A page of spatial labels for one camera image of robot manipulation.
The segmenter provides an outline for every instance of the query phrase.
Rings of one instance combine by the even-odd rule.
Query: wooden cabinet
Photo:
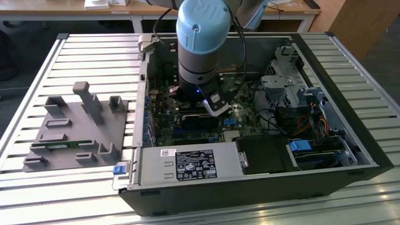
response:
[[[315,0],[311,32],[331,31],[360,60],[400,13],[400,0]]]

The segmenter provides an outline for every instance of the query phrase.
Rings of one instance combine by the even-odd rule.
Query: metal profile rail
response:
[[[0,221],[3,224],[375,224],[400,218],[400,118],[398,105],[376,85],[340,42],[326,34],[303,34],[344,97],[356,110],[395,168],[351,184],[331,196],[140,217],[112,190],[112,166],[24,173],[23,160],[36,137],[46,97],[67,102],[75,81],[88,81],[99,100],[130,101],[123,158],[131,157],[139,80],[136,34],[70,35],[58,40],[34,86],[0,141]],[[314,85],[319,85],[307,71]]]

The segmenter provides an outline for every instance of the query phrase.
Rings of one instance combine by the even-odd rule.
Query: black wire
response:
[[[270,119],[267,119],[264,116],[262,116],[262,114],[260,114],[262,111],[267,110],[267,111],[274,113],[275,110],[274,109],[260,109],[260,110],[258,110],[256,103],[255,103],[255,98],[256,98],[256,90],[254,90],[254,92],[252,92],[252,107],[256,111],[256,114],[260,116],[260,119],[264,120],[268,123],[268,130],[271,129],[270,125],[272,125],[278,129],[278,131],[280,132],[282,135],[284,135],[287,137],[294,137],[292,135],[290,135],[290,133],[276,123],[271,122],[271,118],[274,116]]]
[[[274,118],[275,118],[275,116],[271,116],[270,119],[268,119],[268,130],[271,130],[270,125],[271,125],[271,119],[274,119]]]
[[[242,65],[240,65],[240,67],[243,66],[243,80],[242,80],[242,83],[240,83],[238,89],[234,92],[234,96],[238,95],[238,93],[239,93],[239,91],[240,91],[240,89],[242,89],[242,87],[244,85],[246,78],[247,78],[247,66],[248,66],[247,44],[246,44],[246,38],[244,38],[243,28],[242,28],[242,25],[240,25],[238,17],[235,18],[235,20],[236,20],[239,32],[242,34],[242,42],[243,42],[243,61],[242,61]]]
[[[164,16],[168,14],[168,12],[171,12],[171,8],[164,12],[164,14],[160,16],[160,18],[158,19],[158,21],[156,21],[156,23],[155,23],[155,25],[154,25],[154,27],[152,27],[152,32],[155,33],[155,35],[156,35],[156,37],[158,37],[158,39],[159,39],[159,41],[162,42],[162,44],[164,45],[164,46],[167,46],[167,44],[166,44],[166,42],[162,40],[162,38],[160,38],[160,36],[159,36],[159,34],[158,34],[158,26],[159,26],[159,23],[160,23],[160,21],[162,21],[162,19],[164,18]]]
[[[267,6],[268,8],[272,8],[272,9],[275,9],[275,10],[278,10],[278,11],[280,11],[280,12],[286,12],[286,10],[283,10],[283,9],[278,9],[278,8],[274,8],[274,7],[271,7],[271,6]]]
[[[276,5],[276,8],[272,8],[272,7],[270,7],[270,6],[268,6],[268,8],[272,8],[272,9],[278,10],[278,13],[279,13],[279,15],[280,15],[280,12],[282,12],[282,11],[284,12],[284,10],[280,10],[280,6],[279,6],[272,0],[270,0],[270,2],[271,2],[274,5]],[[278,23],[276,23],[275,31],[278,31],[279,25],[280,25],[280,16],[279,16],[279,18],[278,18]]]
[[[231,15],[231,20],[235,26],[235,30],[238,31],[239,37],[242,39],[242,43],[243,43],[243,59],[242,59],[242,63],[239,65],[239,67],[236,67],[236,70],[239,70],[239,68],[243,66],[243,80],[240,85],[238,86],[236,90],[232,91],[232,98],[238,95],[243,85],[244,85],[244,81],[247,78],[247,45],[246,45],[246,38],[244,38],[244,32],[243,32],[243,28],[242,28],[242,24],[239,22],[238,17],[234,17],[234,13],[232,10],[228,6],[228,4],[226,3],[228,11],[230,11],[230,15]]]

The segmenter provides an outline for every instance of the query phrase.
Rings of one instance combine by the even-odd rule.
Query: circuit board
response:
[[[220,75],[220,78],[224,91],[236,88],[236,81],[242,79],[236,74]],[[156,146],[230,142],[238,136],[263,134],[248,85],[243,85],[231,102],[231,109],[218,118],[210,116],[203,103],[183,103],[170,98],[170,85],[171,80],[164,80],[150,92]],[[184,120],[195,117],[202,124],[184,127]]]

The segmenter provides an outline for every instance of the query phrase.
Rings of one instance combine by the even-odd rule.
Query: gray fixture post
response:
[[[90,93],[90,83],[88,82],[75,82],[72,91],[76,95],[80,96],[84,109],[91,114],[96,125],[98,126],[103,125],[104,119],[100,114],[100,111],[102,111],[100,102],[99,102],[96,95],[92,96]]]

